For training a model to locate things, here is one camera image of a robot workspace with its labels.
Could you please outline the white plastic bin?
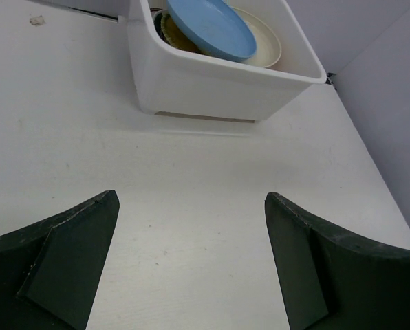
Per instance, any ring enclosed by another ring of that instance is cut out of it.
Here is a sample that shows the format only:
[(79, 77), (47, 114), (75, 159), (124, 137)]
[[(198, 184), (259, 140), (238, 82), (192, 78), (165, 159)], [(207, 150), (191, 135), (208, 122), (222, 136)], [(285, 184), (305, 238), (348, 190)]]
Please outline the white plastic bin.
[(127, 36), (133, 79), (145, 113), (262, 121), (326, 73), (286, 1), (231, 1), (263, 21), (282, 46), (271, 68), (184, 52), (157, 34), (148, 1), (131, 1)]

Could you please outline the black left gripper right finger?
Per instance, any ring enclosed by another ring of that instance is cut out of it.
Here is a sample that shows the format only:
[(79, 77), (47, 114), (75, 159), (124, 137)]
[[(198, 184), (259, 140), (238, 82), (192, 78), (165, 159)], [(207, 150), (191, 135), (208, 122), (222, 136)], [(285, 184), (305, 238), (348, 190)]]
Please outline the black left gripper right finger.
[(410, 250), (271, 192), (268, 235), (291, 329), (410, 329)]

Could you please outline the blue plastic plate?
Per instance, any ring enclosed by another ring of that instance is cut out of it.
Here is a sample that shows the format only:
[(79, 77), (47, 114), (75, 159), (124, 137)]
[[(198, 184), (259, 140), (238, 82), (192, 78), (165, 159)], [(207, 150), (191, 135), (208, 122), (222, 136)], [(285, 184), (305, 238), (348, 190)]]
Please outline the blue plastic plate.
[(167, 8), (181, 32), (206, 54), (234, 62), (255, 55), (253, 33), (224, 1), (170, 0)]

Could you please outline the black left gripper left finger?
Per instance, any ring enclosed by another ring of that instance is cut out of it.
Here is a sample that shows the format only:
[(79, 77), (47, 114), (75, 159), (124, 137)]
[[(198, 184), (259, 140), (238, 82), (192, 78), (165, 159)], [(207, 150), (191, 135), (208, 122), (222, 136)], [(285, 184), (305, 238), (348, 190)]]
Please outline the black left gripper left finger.
[(85, 329), (119, 213), (115, 191), (0, 236), (0, 329)]

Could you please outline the round bamboo tray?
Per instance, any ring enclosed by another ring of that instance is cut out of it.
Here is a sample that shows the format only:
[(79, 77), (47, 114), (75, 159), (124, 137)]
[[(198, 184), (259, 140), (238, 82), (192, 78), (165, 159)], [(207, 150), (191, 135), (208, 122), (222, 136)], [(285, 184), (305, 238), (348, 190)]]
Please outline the round bamboo tray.
[(176, 26), (168, 10), (159, 10), (153, 14), (153, 22), (159, 37), (171, 47), (185, 52), (202, 54), (202, 51), (190, 41)]

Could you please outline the cream oval plate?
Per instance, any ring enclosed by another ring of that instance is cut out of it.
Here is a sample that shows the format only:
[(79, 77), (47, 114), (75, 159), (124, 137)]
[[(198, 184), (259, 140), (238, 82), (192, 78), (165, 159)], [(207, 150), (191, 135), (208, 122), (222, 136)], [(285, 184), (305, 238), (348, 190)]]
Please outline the cream oval plate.
[(257, 43), (255, 54), (243, 64), (269, 68), (281, 58), (282, 47), (277, 35), (259, 18), (249, 12), (232, 7), (250, 28)]

